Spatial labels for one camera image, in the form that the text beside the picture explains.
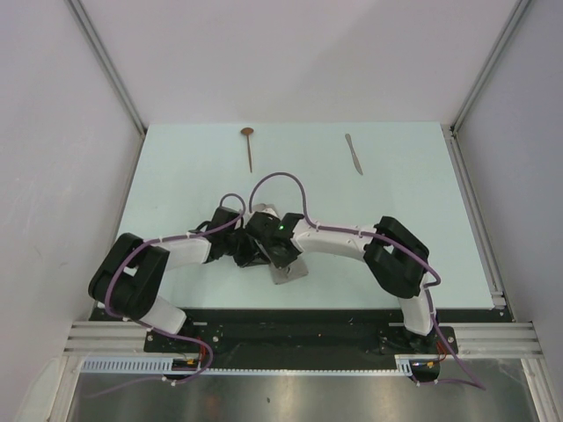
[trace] knife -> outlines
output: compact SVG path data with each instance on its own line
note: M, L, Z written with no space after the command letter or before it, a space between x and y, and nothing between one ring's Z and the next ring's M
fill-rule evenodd
M350 152L352 153L352 160L354 161L355 169L358 170L358 173L363 176L362 167L360 166L360 160L358 160L358 156L354 151L354 145L352 145L352 137L350 136L350 134L346 134L345 137L346 141L348 142L348 147L350 147Z

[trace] white wall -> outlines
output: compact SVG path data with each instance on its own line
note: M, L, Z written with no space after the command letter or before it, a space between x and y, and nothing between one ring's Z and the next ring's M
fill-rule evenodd
M84 0L144 121L451 123L515 0Z
M63 0L0 14L0 420L87 313L140 140Z
M460 133L509 299L563 392L563 2L535 2Z

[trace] metal floor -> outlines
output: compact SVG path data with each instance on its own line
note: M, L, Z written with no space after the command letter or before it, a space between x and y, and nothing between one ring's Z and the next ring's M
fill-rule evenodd
M145 421L538 421L519 360L474 360L488 391L403 377L212 375L177 387L149 381L98 398L139 375L82 374L75 422ZM460 376L453 361L442 376Z

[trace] wooden spoon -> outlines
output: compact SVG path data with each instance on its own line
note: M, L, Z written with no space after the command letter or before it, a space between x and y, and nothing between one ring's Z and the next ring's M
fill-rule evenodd
M250 173L252 173L252 154L250 152L250 135L254 133L251 127L245 127L240 131L241 134L246 136L246 149L248 149L248 165L250 166Z

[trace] knife blade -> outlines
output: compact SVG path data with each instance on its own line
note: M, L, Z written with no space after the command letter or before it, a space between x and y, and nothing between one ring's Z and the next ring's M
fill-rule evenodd
M362 166L360 165L360 160L358 160L358 156L355 154L354 145L352 145L352 136L350 134L345 135L346 142L348 142L348 147L350 147L350 152L352 153L352 160L354 161L355 169L358 170L363 176Z

